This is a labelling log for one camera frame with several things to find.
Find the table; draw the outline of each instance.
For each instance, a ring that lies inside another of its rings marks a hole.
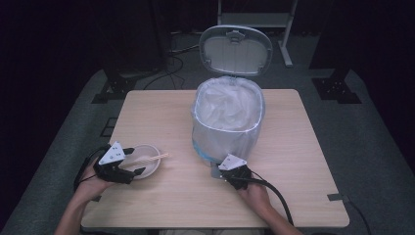
[[[131,91],[121,109],[111,144],[151,144],[171,157],[148,178],[106,190],[91,202],[84,227],[244,228],[266,227],[227,182],[192,146],[191,105],[195,90]],[[345,227],[338,189],[296,90],[263,90],[265,117],[248,166],[284,196],[296,227]],[[285,216],[271,191],[272,205]]]

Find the plastic bag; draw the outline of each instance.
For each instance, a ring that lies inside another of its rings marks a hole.
[[[253,81],[222,76],[198,87],[191,113],[196,152],[205,161],[220,164],[228,154],[248,158],[260,132],[265,103]]]

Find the human hand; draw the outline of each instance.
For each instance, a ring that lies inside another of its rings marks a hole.
[[[239,189],[237,192],[260,217],[264,217],[269,210],[273,210],[265,186],[249,183],[247,189]]]
[[[107,188],[115,184],[113,182],[105,181],[96,175],[93,167],[95,162],[97,162],[97,159],[92,161],[92,163],[84,170],[80,183],[73,195],[80,203],[88,203],[100,196]]]

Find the bowl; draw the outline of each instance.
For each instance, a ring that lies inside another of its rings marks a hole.
[[[123,165],[131,165],[139,161],[144,161],[148,158],[158,156],[160,151],[153,145],[143,144],[134,147],[134,152],[130,155],[126,155],[124,161],[119,165],[120,168],[124,168],[129,171],[145,167],[146,169],[140,174],[134,177],[134,179],[142,179],[152,175],[160,165],[161,159],[145,162],[142,164],[136,164],[133,166],[122,167]]]

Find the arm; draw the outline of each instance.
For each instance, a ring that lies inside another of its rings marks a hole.
[[[246,190],[238,190],[238,194],[244,199],[245,203],[268,224],[275,234],[301,234],[271,206],[268,193],[264,186],[250,183]]]
[[[108,187],[113,185],[112,182],[107,182],[98,178],[93,169],[95,161],[85,169],[82,181],[72,198],[70,199],[67,208],[62,215],[61,221],[55,230],[56,235],[71,235],[79,234],[80,221],[83,212],[89,201],[101,195]]]

